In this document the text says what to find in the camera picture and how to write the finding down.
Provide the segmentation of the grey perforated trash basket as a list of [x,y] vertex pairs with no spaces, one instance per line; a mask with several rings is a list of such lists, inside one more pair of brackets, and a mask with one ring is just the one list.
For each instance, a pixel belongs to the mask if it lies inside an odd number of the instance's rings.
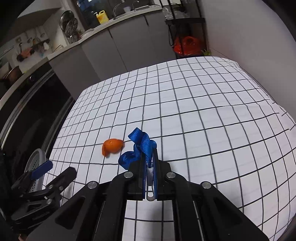
[[[34,152],[31,154],[29,157],[26,167],[25,167],[25,172],[27,171],[34,171],[37,169],[39,166],[44,164],[48,159],[45,156],[45,152],[41,149],[36,149]],[[44,174],[41,176],[38,180],[35,180],[29,190],[29,192],[34,192],[34,191],[39,191],[42,189],[43,186],[43,180],[44,180]]]

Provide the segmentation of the grey kitchen cabinets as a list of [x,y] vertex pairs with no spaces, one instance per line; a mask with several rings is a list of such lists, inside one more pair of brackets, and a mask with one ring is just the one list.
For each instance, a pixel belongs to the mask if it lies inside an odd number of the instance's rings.
[[96,27],[60,50],[49,63],[77,99],[87,87],[126,72],[174,60],[161,10],[132,13]]

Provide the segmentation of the orange peel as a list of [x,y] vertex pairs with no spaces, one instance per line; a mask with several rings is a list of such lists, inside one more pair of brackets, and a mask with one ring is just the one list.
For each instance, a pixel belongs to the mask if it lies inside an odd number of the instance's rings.
[[116,154],[124,146],[123,140],[116,138],[110,138],[106,140],[102,145],[102,155],[107,157],[110,153]]

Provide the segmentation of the black built-in oven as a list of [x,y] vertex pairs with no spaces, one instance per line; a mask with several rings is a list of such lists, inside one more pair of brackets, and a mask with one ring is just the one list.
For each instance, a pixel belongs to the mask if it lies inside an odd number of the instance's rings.
[[9,163],[24,163],[42,149],[49,156],[74,98],[49,63],[7,91],[1,103],[1,153]]

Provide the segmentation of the white checkered tablecloth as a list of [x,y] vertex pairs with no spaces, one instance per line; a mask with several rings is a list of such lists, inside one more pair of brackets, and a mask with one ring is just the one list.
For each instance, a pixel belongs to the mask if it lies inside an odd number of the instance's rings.
[[119,154],[102,155],[117,138],[133,149],[136,128],[157,143],[158,156],[188,181],[208,181],[270,240],[295,216],[295,120],[239,65],[219,57],[172,60],[87,85],[50,154],[49,184],[68,167],[86,183],[123,172]]

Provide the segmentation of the red plastic bag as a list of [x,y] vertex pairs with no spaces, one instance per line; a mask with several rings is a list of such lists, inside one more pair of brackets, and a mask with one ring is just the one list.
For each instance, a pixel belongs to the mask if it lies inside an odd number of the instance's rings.
[[173,51],[180,56],[201,55],[202,47],[202,42],[198,38],[191,36],[176,37]]

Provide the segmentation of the black metal shelf rack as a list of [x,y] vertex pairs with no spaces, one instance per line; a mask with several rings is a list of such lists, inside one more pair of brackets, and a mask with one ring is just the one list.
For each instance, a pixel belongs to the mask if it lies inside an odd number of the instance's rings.
[[[173,14],[172,20],[165,19],[165,24],[169,30],[169,44],[172,50],[176,37],[195,37],[200,39],[203,45],[201,55],[180,56],[179,54],[174,52],[176,58],[180,59],[207,55],[209,52],[206,33],[206,20],[204,18],[201,1],[164,1],[161,3],[161,5],[163,7],[169,6]],[[173,9],[188,13],[190,17],[176,19]]]

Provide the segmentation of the steel dish rack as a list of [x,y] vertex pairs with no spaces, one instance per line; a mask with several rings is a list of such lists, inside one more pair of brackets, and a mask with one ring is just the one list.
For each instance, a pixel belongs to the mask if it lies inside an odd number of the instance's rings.
[[78,20],[72,11],[64,11],[60,17],[60,28],[70,44],[79,40]]

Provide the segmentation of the yellow detergent bottle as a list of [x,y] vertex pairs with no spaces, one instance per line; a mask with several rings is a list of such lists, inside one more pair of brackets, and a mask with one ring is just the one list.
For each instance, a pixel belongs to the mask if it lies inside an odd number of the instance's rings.
[[95,15],[96,15],[96,18],[99,21],[100,25],[109,21],[109,18],[107,16],[105,10],[97,12]]

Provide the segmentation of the clear plastic bag on shelf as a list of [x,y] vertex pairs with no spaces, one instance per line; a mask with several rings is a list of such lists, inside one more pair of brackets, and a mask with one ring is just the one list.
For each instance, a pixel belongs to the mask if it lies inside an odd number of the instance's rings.
[[[176,19],[181,19],[181,18],[189,18],[190,15],[188,13],[185,13],[183,11],[179,11],[177,9],[173,9],[174,10],[174,16]],[[171,12],[171,9],[169,8],[169,6],[165,6],[162,9],[162,13],[165,16],[166,20],[172,20],[173,19],[173,14]]]

